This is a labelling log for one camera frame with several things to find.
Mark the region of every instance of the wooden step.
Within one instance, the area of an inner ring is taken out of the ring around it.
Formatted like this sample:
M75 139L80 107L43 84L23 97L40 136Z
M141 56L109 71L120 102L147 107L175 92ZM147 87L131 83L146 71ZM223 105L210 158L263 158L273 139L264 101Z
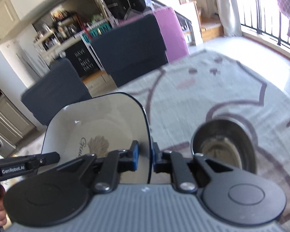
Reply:
M204 42L223 36L223 26L219 19L203 19L201 35Z

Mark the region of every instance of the floor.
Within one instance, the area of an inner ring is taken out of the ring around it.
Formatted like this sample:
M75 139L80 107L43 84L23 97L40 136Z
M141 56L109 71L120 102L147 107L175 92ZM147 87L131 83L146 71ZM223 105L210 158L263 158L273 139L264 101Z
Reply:
M190 46L189 51L194 53L203 48L239 60L290 95L290 59L270 48L244 37L220 37Z

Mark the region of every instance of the pink cushion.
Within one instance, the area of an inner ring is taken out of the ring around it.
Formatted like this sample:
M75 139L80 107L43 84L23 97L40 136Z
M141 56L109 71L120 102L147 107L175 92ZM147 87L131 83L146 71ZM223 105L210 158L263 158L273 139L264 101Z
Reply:
M139 18L153 13L158 22L161 35L166 46L166 56L168 62L171 63L186 55L189 55L189 50L184 38L183 31L177 19L174 10L171 7L162 7L154 11L148 11L142 15L137 15L125 21L120 21L120 25L138 20Z

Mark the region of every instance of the washing machine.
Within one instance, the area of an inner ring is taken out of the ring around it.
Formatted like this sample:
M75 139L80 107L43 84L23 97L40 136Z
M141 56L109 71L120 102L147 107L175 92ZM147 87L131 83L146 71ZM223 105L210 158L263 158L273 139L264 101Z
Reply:
M3 158L7 158L16 149L15 145L12 145L2 135L0 135L0 155Z

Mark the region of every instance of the dark gray cushion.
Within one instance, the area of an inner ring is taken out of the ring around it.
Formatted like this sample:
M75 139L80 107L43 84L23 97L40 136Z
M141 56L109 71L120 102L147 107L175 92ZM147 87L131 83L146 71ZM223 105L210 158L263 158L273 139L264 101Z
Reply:
M91 45L118 87L167 63L165 43L152 14L94 38Z
M52 69L22 95L23 104L43 125L63 107L91 99L90 93L67 58L53 61Z

